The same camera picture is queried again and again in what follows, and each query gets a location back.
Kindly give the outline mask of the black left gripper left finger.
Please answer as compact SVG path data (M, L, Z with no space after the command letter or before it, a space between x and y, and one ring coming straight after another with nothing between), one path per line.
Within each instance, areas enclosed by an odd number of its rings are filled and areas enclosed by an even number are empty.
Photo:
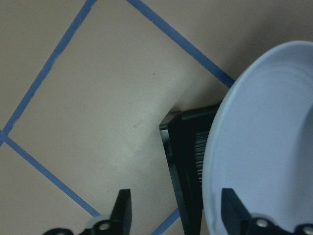
M111 235L129 235L132 224L132 199L130 189L121 189L110 215Z

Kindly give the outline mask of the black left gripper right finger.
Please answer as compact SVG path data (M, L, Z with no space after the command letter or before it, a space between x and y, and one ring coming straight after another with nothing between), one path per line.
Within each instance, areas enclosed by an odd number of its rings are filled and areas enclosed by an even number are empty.
M232 188L223 188L221 218L228 235L245 235L252 218Z

